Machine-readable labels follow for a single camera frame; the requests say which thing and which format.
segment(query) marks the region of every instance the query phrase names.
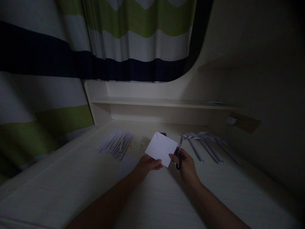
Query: forearm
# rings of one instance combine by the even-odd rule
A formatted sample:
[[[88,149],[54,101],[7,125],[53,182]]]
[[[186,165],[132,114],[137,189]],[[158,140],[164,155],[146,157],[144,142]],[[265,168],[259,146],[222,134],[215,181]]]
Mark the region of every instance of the forearm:
[[[233,212],[231,212],[199,179],[187,184],[199,203],[205,220],[214,229],[249,228]]]
[[[86,207],[66,228],[112,228],[133,189],[140,183],[133,173]]]

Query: curtain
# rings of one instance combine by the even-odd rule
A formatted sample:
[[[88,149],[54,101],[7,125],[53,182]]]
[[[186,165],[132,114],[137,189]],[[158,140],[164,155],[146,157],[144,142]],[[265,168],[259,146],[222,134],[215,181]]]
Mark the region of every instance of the curtain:
[[[0,182],[93,126],[81,79],[184,74],[196,0],[0,1]]]
[[[6,34],[3,71],[145,82],[172,81],[184,74],[196,0],[0,4],[0,27]]]

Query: scissors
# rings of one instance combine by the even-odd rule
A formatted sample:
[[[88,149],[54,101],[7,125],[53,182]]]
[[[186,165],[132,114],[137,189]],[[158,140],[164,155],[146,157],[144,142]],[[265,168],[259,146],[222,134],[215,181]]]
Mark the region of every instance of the scissors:
[[[183,141],[183,136],[184,136],[184,133],[181,134],[179,148],[176,149],[175,153],[174,153],[174,155],[176,155],[179,158],[179,164],[176,164],[176,169],[177,170],[180,170],[181,169],[181,165],[182,165],[182,158],[181,158],[180,149],[181,149],[181,145],[182,145],[182,141]]]

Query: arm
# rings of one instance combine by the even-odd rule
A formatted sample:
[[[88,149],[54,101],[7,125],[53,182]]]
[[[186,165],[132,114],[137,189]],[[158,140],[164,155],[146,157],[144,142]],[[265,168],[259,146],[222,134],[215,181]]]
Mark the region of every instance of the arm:
[[[115,186],[86,207],[67,226],[69,228],[112,228],[116,216],[126,203],[134,188],[139,185],[151,170],[159,170],[161,160],[143,156],[133,171]]]
[[[199,180],[194,160],[189,154],[181,149],[182,167],[180,175],[199,203],[200,211],[212,228],[249,228],[233,212],[231,212],[207,187]],[[177,156],[169,154],[170,158],[179,163]]]

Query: wall outlet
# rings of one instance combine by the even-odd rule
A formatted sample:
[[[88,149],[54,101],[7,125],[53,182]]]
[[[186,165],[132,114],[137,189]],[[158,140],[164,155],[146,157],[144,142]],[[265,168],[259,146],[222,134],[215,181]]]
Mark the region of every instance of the wall outlet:
[[[247,116],[243,116],[241,114],[231,112],[229,117],[236,118],[236,122],[234,126],[237,126],[238,128],[253,134],[254,131],[257,129],[259,124],[261,123],[259,120],[255,120],[252,118],[249,118]]]

